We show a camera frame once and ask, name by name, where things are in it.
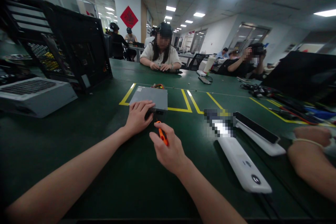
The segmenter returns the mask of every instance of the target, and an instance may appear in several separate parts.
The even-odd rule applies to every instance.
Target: black shirt
[[[124,49],[122,44],[128,47],[128,43],[124,40],[124,38],[120,34],[110,31],[109,35],[112,37],[112,56],[114,58],[123,58]]]

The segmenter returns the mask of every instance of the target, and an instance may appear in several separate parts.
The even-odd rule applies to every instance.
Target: black phone
[[[259,124],[255,123],[254,121],[242,115],[241,113],[236,112],[235,117],[237,121],[244,124],[246,127],[248,127],[258,135],[260,135],[262,138],[266,139],[269,143],[276,144],[277,142],[280,141],[280,137],[274,135],[272,132],[261,127]]]
[[[204,84],[211,84],[211,82],[210,81],[208,81],[206,78],[204,78],[204,77],[201,77],[201,76],[199,76],[198,77],[200,80],[201,80],[201,82],[203,82]]]

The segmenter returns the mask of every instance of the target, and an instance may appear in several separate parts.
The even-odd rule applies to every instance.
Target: white device
[[[197,70],[196,73],[197,73],[199,76],[201,76],[201,77],[206,76],[206,73],[203,72],[202,70]]]
[[[220,137],[218,142],[245,191],[264,194],[272,192],[272,188],[236,138]]]
[[[77,99],[70,83],[35,77],[0,86],[0,110],[43,118]]]
[[[245,124],[241,123],[240,121],[236,121],[236,127],[240,128],[244,131],[256,144],[259,145],[268,155],[270,156],[279,156],[286,153],[286,150],[282,148],[279,144],[271,144],[261,135],[247,127]]]

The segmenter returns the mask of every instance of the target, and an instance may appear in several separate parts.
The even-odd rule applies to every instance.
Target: blue shirt
[[[216,58],[228,58],[228,53],[224,53],[224,55],[222,55],[222,52],[220,51],[219,53],[217,53]]]

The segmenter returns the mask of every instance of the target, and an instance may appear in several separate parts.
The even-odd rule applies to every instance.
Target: pixelated area
[[[205,109],[204,117],[209,126],[208,137],[236,137],[236,118],[234,113]]]

